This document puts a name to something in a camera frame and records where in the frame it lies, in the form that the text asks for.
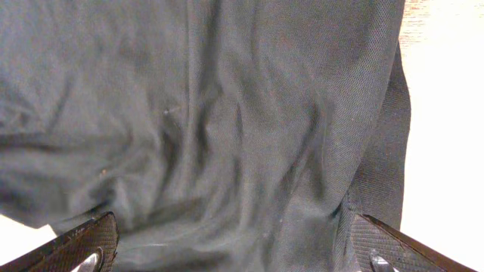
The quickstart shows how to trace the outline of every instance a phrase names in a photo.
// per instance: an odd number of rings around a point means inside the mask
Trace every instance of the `dark gray fabric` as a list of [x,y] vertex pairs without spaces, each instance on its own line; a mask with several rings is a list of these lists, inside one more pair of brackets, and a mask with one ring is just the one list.
[[111,210],[116,271],[345,271],[397,227],[402,0],[3,1],[0,212]]

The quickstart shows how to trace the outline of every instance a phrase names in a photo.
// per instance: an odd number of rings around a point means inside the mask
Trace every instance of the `black garment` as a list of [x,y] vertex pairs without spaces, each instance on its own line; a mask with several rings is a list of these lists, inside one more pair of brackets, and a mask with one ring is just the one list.
[[398,227],[403,0],[3,1],[0,212],[113,211],[116,271],[355,270]]

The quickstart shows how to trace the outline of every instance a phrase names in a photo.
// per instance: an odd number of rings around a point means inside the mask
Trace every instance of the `white surface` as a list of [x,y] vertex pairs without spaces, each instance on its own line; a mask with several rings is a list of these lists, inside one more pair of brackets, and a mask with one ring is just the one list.
[[[406,11],[412,121],[402,231],[484,271],[484,0],[407,0]],[[0,264],[53,238],[50,227],[0,216]]]

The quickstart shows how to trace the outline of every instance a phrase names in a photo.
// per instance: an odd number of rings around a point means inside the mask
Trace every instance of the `wooden surface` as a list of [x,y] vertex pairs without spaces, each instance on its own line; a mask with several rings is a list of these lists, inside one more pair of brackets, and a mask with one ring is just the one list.
[[402,232],[484,271],[484,1],[407,0],[411,93]]

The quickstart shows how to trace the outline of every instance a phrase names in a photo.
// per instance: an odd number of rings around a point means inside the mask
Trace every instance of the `textured fabric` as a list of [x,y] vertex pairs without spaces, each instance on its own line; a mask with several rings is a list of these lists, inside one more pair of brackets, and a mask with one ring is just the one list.
[[104,211],[115,271],[355,270],[398,227],[402,0],[3,1],[0,212]]

